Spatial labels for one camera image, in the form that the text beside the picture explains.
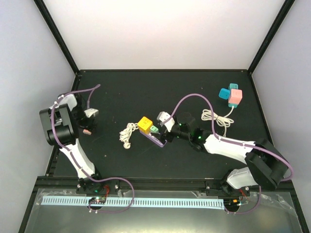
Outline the purple power strip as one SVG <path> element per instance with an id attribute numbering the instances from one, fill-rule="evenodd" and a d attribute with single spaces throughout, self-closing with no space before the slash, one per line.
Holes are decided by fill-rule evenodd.
<path id="1" fill-rule="evenodd" d="M 139 131 L 143 136 L 145 136 L 146 138 L 148 138 L 150 141 L 152 141 L 153 143 L 155 143 L 157 146 L 163 148 L 166 144 L 167 141 L 160 141 L 158 138 L 156 138 L 155 136 L 153 136 L 151 133 L 144 133 L 143 131 Z"/>

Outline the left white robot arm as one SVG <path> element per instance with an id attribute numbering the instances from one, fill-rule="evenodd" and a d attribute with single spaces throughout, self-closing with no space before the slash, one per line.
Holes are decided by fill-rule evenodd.
<path id="1" fill-rule="evenodd" d="M 95 117 L 98 113 L 97 109 L 82 106 L 80 94 L 61 95 L 53 106 L 39 112 L 48 144 L 58 147 L 67 156 L 76 170 L 80 185 L 87 184 L 94 194 L 103 191 L 104 181 L 79 142 L 79 129 L 91 135 L 97 127 Z"/>

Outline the blue cube plug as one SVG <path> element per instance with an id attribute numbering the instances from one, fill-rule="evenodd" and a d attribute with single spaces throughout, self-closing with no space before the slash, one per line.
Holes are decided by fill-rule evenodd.
<path id="1" fill-rule="evenodd" d="M 221 90 L 219 91 L 218 96 L 221 99 L 227 100 L 227 99 L 229 99 L 229 96 L 230 96 L 230 90 L 229 89 L 225 89 L 225 88 L 221 88 Z"/>

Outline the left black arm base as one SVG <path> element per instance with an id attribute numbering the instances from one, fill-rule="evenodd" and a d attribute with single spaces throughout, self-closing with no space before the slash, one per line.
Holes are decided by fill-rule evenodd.
<path id="1" fill-rule="evenodd" d="M 86 194 L 87 196 L 116 195 L 120 186 L 119 180 L 109 180 L 105 182 L 93 182 L 90 179 L 81 179 L 77 185 L 77 194 Z"/>

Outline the pink cube socket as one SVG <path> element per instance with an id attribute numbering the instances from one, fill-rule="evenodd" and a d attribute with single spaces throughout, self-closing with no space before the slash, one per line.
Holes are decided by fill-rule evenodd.
<path id="1" fill-rule="evenodd" d="M 236 108 L 242 100 L 242 90 L 231 89 L 230 96 L 228 98 L 228 106 Z"/>

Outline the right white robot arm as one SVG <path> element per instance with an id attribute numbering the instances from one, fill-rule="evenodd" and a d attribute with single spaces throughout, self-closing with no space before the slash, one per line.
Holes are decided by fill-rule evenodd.
<path id="1" fill-rule="evenodd" d="M 164 128 L 159 136 L 160 141 L 172 142 L 174 138 L 181 138 L 197 151 L 221 155 L 245 164 L 243 168 L 227 172 L 221 181 L 221 190 L 227 196 L 254 185 L 274 191 L 289 169 L 285 158 L 265 139 L 243 142 L 215 136 L 211 131 L 201 129 L 190 113 L 172 117 L 167 112 L 160 112 L 157 120 Z"/>

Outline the green plug adapter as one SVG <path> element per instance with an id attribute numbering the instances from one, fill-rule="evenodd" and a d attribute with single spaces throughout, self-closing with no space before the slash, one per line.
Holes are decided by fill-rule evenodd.
<path id="1" fill-rule="evenodd" d="M 159 134 L 159 129 L 155 125 L 150 127 L 150 134 Z"/>

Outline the pink plug adapter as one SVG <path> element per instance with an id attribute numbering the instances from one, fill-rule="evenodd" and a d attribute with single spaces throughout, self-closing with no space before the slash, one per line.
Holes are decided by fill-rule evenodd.
<path id="1" fill-rule="evenodd" d="M 83 133 L 84 133 L 84 134 L 87 134 L 87 135 L 91 135 L 91 134 L 92 134 L 92 132 L 89 131 L 89 130 L 87 130 L 87 129 L 83 129 Z"/>

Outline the yellow cube socket adapter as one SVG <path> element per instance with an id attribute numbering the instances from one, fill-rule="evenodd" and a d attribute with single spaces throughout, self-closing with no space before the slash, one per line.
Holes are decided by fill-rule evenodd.
<path id="1" fill-rule="evenodd" d="M 153 122 L 145 116 L 138 122 L 138 129 L 144 134 L 149 134 L 152 126 Z"/>

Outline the teal plug adapter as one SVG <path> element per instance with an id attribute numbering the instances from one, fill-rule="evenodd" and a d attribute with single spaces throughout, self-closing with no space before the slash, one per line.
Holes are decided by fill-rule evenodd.
<path id="1" fill-rule="evenodd" d="M 232 89 L 239 89 L 239 85 L 237 83 L 230 83 L 228 89 L 231 91 Z"/>

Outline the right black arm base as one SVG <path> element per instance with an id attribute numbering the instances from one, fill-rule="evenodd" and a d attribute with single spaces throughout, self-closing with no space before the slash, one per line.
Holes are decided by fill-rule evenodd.
<path id="1" fill-rule="evenodd" d="M 221 197 L 239 197 L 250 196 L 250 192 L 247 190 L 234 189 L 226 181 L 221 179 L 210 179 L 205 181 L 205 192 L 209 196 L 221 196 Z"/>

